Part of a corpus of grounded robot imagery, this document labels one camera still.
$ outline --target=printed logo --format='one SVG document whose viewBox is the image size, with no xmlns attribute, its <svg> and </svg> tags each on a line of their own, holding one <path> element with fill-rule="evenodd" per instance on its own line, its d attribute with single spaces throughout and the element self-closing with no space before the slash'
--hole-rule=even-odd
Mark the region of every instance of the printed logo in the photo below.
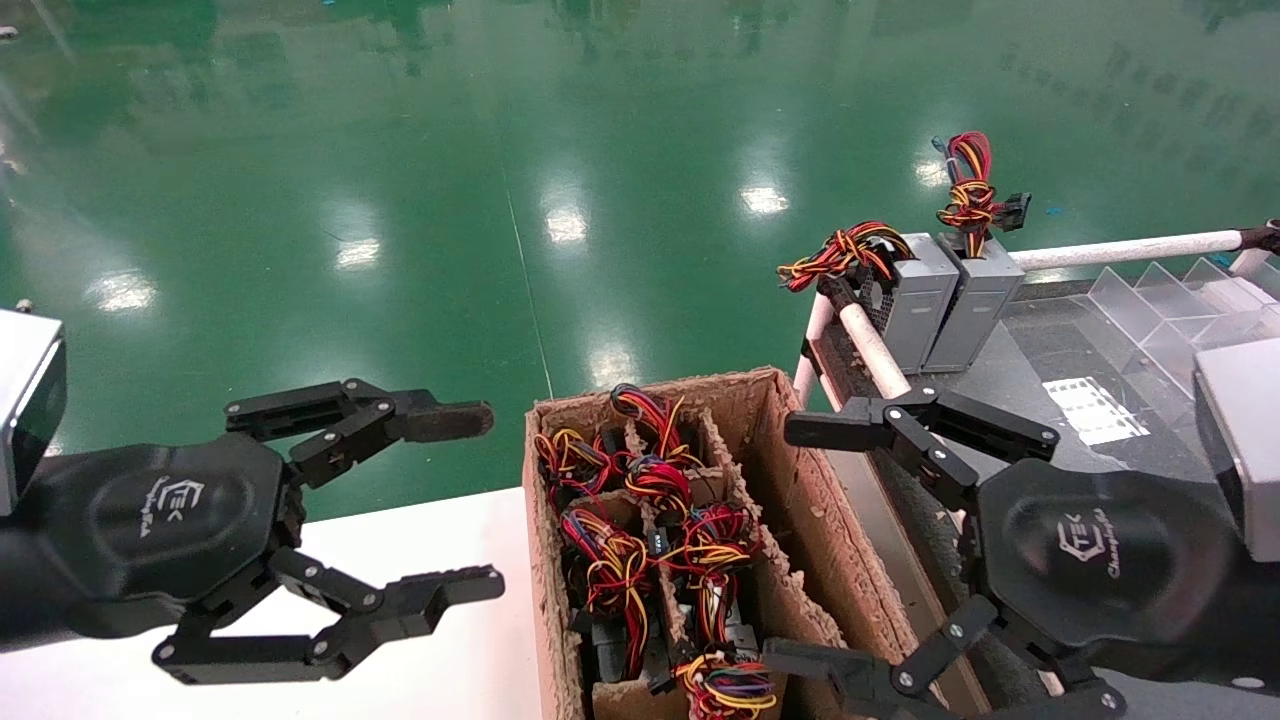
<svg viewBox="0 0 1280 720">
<path fill-rule="evenodd" d="M 1093 516 L 1062 514 L 1057 523 L 1057 546 L 1080 562 L 1088 562 L 1102 553 L 1107 559 L 1107 575 L 1120 578 L 1120 538 L 1116 527 L 1101 507 L 1093 509 Z"/>
<path fill-rule="evenodd" d="M 1066 521 L 1057 523 L 1057 546 L 1080 562 L 1088 562 L 1106 552 L 1102 544 L 1102 528 L 1083 523 L 1083 515 L 1062 514 Z"/>
<path fill-rule="evenodd" d="M 161 475 L 156 484 L 151 486 L 151 492 L 142 502 L 142 523 L 138 525 L 138 537 L 145 538 L 151 534 L 151 525 L 155 524 L 157 514 L 164 515 L 165 523 L 180 523 L 186 518 L 183 511 L 189 512 L 200 505 L 200 495 L 204 489 L 204 483 L 173 482 L 169 475 Z"/>
</svg>

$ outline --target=green epoxy floor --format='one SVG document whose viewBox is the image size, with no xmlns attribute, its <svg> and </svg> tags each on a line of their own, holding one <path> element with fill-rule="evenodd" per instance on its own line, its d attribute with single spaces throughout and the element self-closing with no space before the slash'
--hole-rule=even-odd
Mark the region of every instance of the green epoxy floor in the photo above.
<svg viewBox="0 0 1280 720">
<path fill-rule="evenodd" d="M 934 229 L 986 131 L 1018 247 L 1275 215 L 1280 4 L 0 0 L 0 301 L 68 323 L 67 452 L 349 375 L 486 398 L 329 518 L 518 483 L 538 398 L 792 369 L 773 266 Z"/>
</svg>

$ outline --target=metal rod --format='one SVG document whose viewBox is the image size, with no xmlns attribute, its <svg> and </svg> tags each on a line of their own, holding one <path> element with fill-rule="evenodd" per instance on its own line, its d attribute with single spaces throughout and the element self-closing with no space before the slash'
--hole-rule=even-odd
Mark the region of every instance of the metal rod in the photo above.
<svg viewBox="0 0 1280 720">
<path fill-rule="evenodd" d="M 800 364 L 796 365 L 796 379 L 791 384 L 796 391 L 796 397 L 800 400 L 801 410 L 809 406 L 809 396 L 813 393 L 813 380 L 815 379 L 818 379 L 818 373 L 814 372 L 813 363 L 801 355 Z"/>
<path fill-rule="evenodd" d="M 1019 250 L 1009 256 L 1023 270 L 1048 270 L 1079 265 L 1106 265 L 1126 260 L 1155 260 L 1178 255 L 1228 252 L 1240 249 L 1240 231 L 1213 231 L 1143 240 L 1121 240 L 1097 245 Z"/>
<path fill-rule="evenodd" d="M 858 348 L 863 364 L 867 365 L 867 373 L 876 382 L 882 397 L 897 397 L 910 392 L 911 384 L 906 382 L 906 375 L 899 369 L 897 361 L 890 355 L 888 347 L 884 346 L 884 341 L 861 306 L 845 306 L 840 311 L 840 324 L 845 327 L 849 340 Z"/>
<path fill-rule="evenodd" d="M 827 401 L 831 402 L 831 409 L 840 413 L 845 407 L 844 398 L 836 392 L 836 386 L 831 384 L 831 378 L 822 375 L 818 378 L 822 383 L 822 391 L 827 393 Z"/>
<path fill-rule="evenodd" d="M 822 293 L 813 293 L 813 309 L 809 311 L 809 325 L 804 331 L 804 337 L 809 342 L 814 342 L 822 338 L 822 332 L 831 323 L 835 316 L 836 309 L 832 307 L 831 300 Z M 800 409 L 809 406 L 809 396 L 813 393 L 813 380 L 818 377 L 817 368 L 809 361 L 804 355 L 800 356 L 800 363 L 796 365 L 796 379 L 792 387 L 796 391 L 796 396 L 800 398 Z"/>
</svg>

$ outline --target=cardboard box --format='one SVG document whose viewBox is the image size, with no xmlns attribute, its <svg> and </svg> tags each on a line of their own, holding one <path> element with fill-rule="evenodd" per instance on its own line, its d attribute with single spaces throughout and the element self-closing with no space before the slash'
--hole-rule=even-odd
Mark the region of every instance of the cardboard box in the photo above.
<svg viewBox="0 0 1280 720">
<path fill-rule="evenodd" d="M 728 498 L 746 506 L 760 521 L 763 547 L 741 596 L 742 603 L 754 610 L 755 616 L 748 619 L 754 621 L 762 642 L 787 637 L 855 647 L 891 662 L 900 662 L 915 648 L 916 638 L 897 592 L 826 454 L 783 441 L 787 413 L 800 409 L 786 374 L 762 368 L 659 383 L 644 391 L 664 400 L 685 398 L 677 421 L 682 428 L 696 428 L 695 450 L 708 466 L 691 483 L 695 503 L 712 496 Z M 584 641 L 568 628 L 568 596 L 561 571 L 564 542 L 538 471 L 534 436 L 561 428 L 591 436 L 617 427 L 625 428 L 632 452 L 644 450 L 635 425 L 609 407 L 608 393 L 539 402 L 525 415 L 524 488 L 538 671 L 543 717 L 548 720 L 585 720 L 588 706 L 596 720 L 689 716 L 681 691 L 650 696 L 644 679 L 584 687 Z M 602 498 L 637 507 L 644 525 L 652 527 L 653 509 L 635 502 L 625 491 Z M 684 634 L 684 619 L 666 568 L 660 569 L 659 585 L 667 639 L 673 644 Z M 842 716 L 826 683 L 782 676 L 776 680 L 782 702 L 771 717 L 782 708 L 804 717 Z"/>
</svg>

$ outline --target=label sticker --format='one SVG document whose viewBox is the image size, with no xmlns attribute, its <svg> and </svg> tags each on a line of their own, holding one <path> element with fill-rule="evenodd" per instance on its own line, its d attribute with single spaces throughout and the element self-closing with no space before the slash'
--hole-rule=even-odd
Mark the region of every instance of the label sticker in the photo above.
<svg viewBox="0 0 1280 720">
<path fill-rule="evenodd" d="M 1111 397 L 1093 378 L 1071 378 L 1042 383 L 1048 396 L 1062 409 L 1066 421 L 1084 445 L 1115 442 L 1151 434 L 1138 419 Z"/>
</svg>

